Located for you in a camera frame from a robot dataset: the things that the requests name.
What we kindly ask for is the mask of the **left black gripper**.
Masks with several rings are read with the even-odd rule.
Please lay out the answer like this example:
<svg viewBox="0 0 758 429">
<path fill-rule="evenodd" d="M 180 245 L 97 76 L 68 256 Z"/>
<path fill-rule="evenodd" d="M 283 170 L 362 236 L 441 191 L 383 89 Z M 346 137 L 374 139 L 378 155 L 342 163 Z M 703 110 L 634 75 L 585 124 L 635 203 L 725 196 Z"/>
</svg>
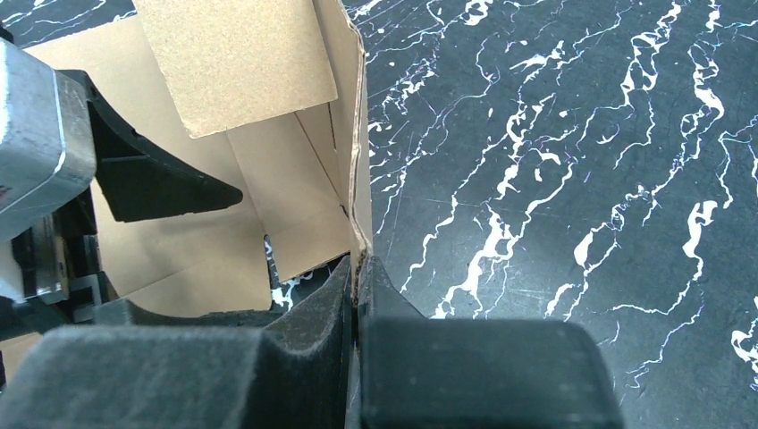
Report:
<svg viewBox="0 0 758 429">
<path fill-rule="evenodd" d="M 85 71 L 63 75 L 84 88 L 97 160 L 97 183 L 115 221 L 141 222 L 223 210 L 241 190 L 201 172 L 139 134 L 97 90 Z M 275 311 L 200 316 L 160 315 L 118 294 L 103 270 L 89 189 L 11 241 L 21 269 L 21 302 L 1 299 L 1 339 L 66 324 L 265 328 Z"/>
</svg>

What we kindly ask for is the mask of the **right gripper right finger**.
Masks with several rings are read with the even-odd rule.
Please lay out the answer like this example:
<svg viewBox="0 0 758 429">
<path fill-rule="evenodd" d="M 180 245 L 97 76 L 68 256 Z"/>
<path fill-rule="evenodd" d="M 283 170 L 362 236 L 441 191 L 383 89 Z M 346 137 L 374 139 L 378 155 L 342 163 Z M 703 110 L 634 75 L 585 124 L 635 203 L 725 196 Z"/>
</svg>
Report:
<svg viewBox="0 0 758 429">
<path fill-rule="evenodd" d="M 431 319 L 381 260 L 358 279 L 365 428 L 621 428 L 608 368 L 581 326 L 542 319 Z"/>
</svg>

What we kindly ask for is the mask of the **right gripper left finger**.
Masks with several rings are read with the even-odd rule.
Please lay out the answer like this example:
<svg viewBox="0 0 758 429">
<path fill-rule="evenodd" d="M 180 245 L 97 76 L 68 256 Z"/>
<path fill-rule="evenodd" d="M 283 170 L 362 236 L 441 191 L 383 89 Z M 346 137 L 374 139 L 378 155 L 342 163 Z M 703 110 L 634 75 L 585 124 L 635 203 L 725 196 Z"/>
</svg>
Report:
<svg viewBox="0 0 758 429">
<path fill-rule="evenodd" d="M 122 299 L 46 333 L 1 396 L 4 428 L 341 428 L 350 259 L 283 314 L 197 318 Z"/>
</svg>

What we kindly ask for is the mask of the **brown cardboard box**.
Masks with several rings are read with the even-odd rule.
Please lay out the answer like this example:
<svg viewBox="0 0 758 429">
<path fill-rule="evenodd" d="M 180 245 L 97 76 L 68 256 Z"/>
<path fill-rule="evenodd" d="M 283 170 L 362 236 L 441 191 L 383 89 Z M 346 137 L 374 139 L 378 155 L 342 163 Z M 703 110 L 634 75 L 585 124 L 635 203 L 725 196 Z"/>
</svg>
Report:
<svg viewBox="0 0 758 429">
<path fill-rule="evenodd" d="M 133 17 L 21 49 L 85 71 L 136 131 L 242 201 L 122 223 L 94 176 L 103 270 L 160 315 L 270 311 L 265 245 L 290 279 L 371 240 L 362 38 L 340 1 L 138 1 Z M 21 302 L 12 240 L 1 299 Z"/>
</svg>

